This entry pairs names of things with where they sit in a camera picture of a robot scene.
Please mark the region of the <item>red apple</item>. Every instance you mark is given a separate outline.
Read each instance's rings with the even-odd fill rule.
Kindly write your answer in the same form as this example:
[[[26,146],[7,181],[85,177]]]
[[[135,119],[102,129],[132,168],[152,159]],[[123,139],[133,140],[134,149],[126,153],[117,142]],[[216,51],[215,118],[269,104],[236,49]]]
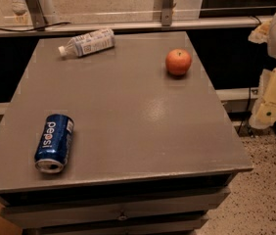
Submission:
[[[185,49],[173,49],[165,58],[166,70],[173,75],[184,75],[192,64],[192,57]]]

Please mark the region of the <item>metal drawer knob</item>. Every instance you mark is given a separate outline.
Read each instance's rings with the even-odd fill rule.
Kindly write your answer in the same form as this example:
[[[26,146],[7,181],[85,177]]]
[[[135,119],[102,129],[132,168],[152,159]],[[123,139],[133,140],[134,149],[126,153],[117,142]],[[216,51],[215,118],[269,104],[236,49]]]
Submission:
[[[117,218],[117,220],[119,221],[125,221],[128,219],[128,216],[124,213],[120,214],[119,217]]]

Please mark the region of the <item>metal bracket post left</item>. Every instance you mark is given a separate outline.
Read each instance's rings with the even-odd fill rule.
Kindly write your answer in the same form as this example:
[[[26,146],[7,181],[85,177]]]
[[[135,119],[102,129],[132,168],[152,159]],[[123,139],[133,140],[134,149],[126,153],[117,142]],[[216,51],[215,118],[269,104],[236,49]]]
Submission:
[[[44,18],[39,0],[24,0],[30,13],[33,28],[38,31],[44,30],[47,22]]]

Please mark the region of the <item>lower grey drawer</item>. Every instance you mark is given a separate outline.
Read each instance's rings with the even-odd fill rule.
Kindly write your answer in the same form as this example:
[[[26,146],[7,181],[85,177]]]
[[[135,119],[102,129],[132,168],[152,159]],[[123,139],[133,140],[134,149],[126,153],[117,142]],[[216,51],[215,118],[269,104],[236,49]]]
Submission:
[[[162,215],[126,221],[104,221],[26,229],[23,235],[164,235],[166,233],[191,232],[201,228],[207,220],[206,214]]]

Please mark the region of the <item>blue pepsi can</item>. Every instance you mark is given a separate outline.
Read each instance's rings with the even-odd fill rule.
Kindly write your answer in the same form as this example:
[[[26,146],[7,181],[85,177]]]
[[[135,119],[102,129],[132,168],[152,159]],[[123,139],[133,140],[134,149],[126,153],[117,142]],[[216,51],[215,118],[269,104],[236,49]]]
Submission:
[[[37,150],[36,168],[43,173],[59,173],[69,159],[74,122],[65,115],[53,114],[46,118]]]

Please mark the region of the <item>metal bracket post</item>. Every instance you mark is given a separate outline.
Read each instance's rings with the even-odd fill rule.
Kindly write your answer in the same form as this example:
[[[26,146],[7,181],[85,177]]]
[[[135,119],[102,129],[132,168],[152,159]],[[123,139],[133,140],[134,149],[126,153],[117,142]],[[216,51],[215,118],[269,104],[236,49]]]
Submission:
[[[38,31],[44,30],[47,22],[44,18],[39,0],[24,0],[30,13],[33,28]]]
[[[161,25],[171,26],[174,0],[161,0]]]

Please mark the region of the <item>upper grey drawer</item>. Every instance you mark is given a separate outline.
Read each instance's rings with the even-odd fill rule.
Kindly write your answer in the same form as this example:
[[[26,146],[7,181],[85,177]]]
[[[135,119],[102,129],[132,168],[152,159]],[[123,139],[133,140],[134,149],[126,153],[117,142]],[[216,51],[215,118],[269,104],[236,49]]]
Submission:
[[[200,212],[216,209],[230,194],[228,187],[212,187],[143,195],[121,196],[57,204],[8,207],[1,215],[21,228],[119,221],[124,213],[134,217]]]

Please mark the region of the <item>metal bracket post centre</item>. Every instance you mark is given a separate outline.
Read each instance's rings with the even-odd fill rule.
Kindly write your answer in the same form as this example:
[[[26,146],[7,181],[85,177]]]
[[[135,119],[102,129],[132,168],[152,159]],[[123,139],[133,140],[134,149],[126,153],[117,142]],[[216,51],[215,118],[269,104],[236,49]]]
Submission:
[[[174,0],[161,0],[161,25],[171,26]]]

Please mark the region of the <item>grey drawer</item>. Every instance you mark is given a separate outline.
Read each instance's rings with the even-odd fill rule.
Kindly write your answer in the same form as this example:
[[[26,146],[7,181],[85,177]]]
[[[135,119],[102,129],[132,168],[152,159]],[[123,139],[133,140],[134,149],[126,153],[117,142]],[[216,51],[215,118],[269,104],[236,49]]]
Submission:
[[[207,220],[206,214],[162,215],[126,221],[104,221],[26,229],[23,235],[164,235],[166,233],[191,232],[201,228]]]
[[[230,194],[228,187],[212,187],[143,195],[121,196],[57,204],[8,207],[1,215],[21,228],[119,221],[124,213],[134,217],[200,212],[216,209]]]

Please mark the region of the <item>grey cabinet with drawers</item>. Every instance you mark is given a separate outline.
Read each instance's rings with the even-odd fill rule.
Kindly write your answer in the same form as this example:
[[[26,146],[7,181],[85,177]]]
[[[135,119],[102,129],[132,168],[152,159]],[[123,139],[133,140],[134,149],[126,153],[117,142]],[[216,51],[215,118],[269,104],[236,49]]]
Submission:
[[[167,74],[183,32],[120,35],[113,49],[63,59],[61,40],[42,39],[0,123],[4,208],[228,187],[252,169],[200,62]],[[34,161],[47,116],[74,122],[59,173]]]

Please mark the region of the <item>clear plastic water bottle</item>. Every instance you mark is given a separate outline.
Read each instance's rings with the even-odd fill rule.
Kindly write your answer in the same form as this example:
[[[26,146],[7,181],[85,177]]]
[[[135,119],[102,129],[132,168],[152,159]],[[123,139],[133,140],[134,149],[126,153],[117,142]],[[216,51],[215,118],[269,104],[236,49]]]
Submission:
[[[59,52],[62,57],[83,57],[114,46],[114,32],[109,28],[104,28],[71,38],[66,45],[59,47]]]

